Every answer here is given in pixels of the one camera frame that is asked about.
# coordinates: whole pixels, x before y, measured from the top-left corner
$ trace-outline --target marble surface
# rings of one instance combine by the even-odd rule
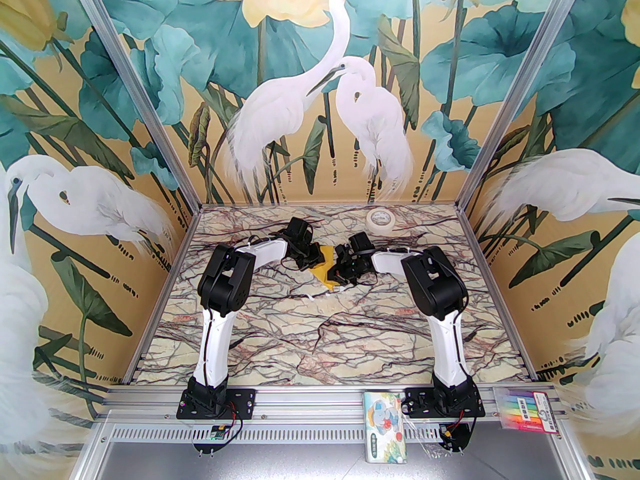
[[[387,206],[394,237],[368,233],[376,246],[439,245],[466,284],[462,313],[464,354],[476,382],[524,380],[522,359],[507,338],[498,311],[450,205]],[[196,286],[217,243],[236,243],[285,227],[291,217],[313,222],[321,245],[347,243],[366,231],[370,206],[262,206],[211,208],[203,213],[137,384],[185,383],[194,371],[202,334]],[[231,337],[229,384],[428,383],[434,348],[425,316],[403,277],[374,274],[330,293],[292,260],[270,263],[253,276],[251,295]]]

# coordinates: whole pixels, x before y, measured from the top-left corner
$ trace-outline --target yellow cloth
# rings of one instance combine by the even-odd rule
[[[320,283],[325,285],[329,290],[333,290],[334,286],[338,286],[338,283],[334,281],[327,281],[327,272],[334,266],[334,246],[332,245],[320,245],[320,252],[324,256],[324,263],[316,265],[309,269],[309,272],[320,280]]]

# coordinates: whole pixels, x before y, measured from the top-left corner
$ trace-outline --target black mounting plate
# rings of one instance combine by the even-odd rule
[[[486,416],[485,407],[478,387],[473,384],[472,396],[464,398],[455,407],[443,410],[438,407],[434,397],[434,387],[417,386],[404,389],[404,400],[402,402],[402,412],[410,419],[430,419],[430,418],[459,418],[460,411],[464,411],[464,418],[484,418]]]
[[[254,406],[256,405],[255,389],[226,389],[225,405],[235,407],[238,418],[242,420],[250,420],[254,414]],[[178,420],[231,420],[233,418],[231,409],[225,408],[222,414],[213,414],[204,411],[200,406],[192,402],[190,396],[183,392],[178,405],[178,411],[175,414]]]

